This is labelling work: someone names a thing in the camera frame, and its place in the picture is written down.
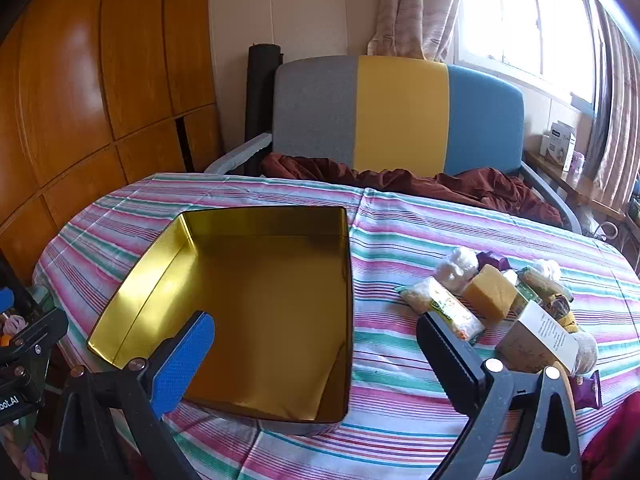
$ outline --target striped tablecloth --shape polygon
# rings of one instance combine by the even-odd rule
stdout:
[[[99,370],[86,338],[138,257],[180,212],[260,205],[339,205],[350,223],[355,298],[350,411],[329,434],[257,431],[182,403],[165,417],[203,478],[427,478],[466,422],[444,395],[415,341],[416,317],[393,292],[433,272],[453,246],[493,249],[519,267],[552,258],[573,292],[580,325],[598,341],[602,409],[577,415],[586,446],[640,384],[640,283],[612,247],[542,224],[435,200],[315,182],[156,174],[115,191],[75,216],[42,254],[34,281],[52,290],[70,326],[71,364]],[[476,345],[483,356],[509,320]],[[118,428],[127,434],[121,420]],[[490,478],[511,418],[480,478]]]

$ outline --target cheese block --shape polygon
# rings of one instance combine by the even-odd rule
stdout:
[[[498,269],[484,266],[465,287],[462,297],[484,316],[485,324],[495,325],[507,317],[518,291]]]

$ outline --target curtain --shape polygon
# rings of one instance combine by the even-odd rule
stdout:
[[[592,198],[625,210],[640,167],[640,64],[612,18],[601,15],[603,37],[609,39],[610,115],[602,160],[593,179]]]
[[[370,56],[443,61],[453,37],[460,0],[380,0]]]
[[[589,138],[589,146],[584,155],[583,172],[591,180],[594,179],[600,161],[604,154],[604,148],[609,136],[609,116],[611,114],[611,72],[612,72],[612,55],[611,55],[611,38],[609,27],[603,27],[600,24],[606,18],[606,12],[598,0],[595,1],[598,15],[594,16],[593,27],[598,28],[600,40],[600,85],[598,92],[598,101],[596,115],[591,129]]]

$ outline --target white box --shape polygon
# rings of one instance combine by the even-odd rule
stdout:
[[[568,124],[553,123],[549,133],[546,156],[559,164],[563,171],[569,171],[575,149],[575,129]]]
[[[496,349],[511,370],[537,373],[558,361],[570,375],[578,343],[541,306],[529,301]]]
[[[549,134],[542,134],[542,139],[540,140],[540,155],[546,156],[546,150],[549,147]]]

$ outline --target windowsill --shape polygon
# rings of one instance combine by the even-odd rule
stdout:
[[[572,97],[569,92],[560,90],[551,83],[533,74],[524,72],[524,70],[520,70],[519,68],[507,65],[500,61],[496,61],[495,59],[476,56],[469,52],[464,52],[463,59],[461,59],[460,54],[460,52],[456,52],[456,55],[454,56],[454,64],[478,70],[478,72],[485,72],[510,83],[515,83],[529,88],[539,94],[554,99],[555,101],[559,101],[566,106],[572,106]]]

